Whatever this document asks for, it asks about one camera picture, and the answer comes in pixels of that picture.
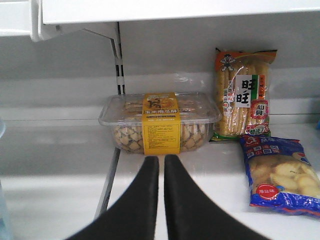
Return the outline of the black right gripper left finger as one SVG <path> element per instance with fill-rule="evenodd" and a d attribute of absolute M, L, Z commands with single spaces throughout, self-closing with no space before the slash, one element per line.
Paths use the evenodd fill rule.
<path fill-rule="evenodd" d="M 153 240 L 158 210 L 159 159 L 145 157 L 119 199 L 69 240 Z"/>

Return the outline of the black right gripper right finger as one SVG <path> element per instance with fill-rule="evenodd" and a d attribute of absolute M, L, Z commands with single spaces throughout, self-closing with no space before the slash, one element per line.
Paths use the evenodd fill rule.
<path fill-rule="evenodd" d="M 164 158 L 164 205 L 170 240 L 266 239 L 213 202 L 174 154 Z"/>

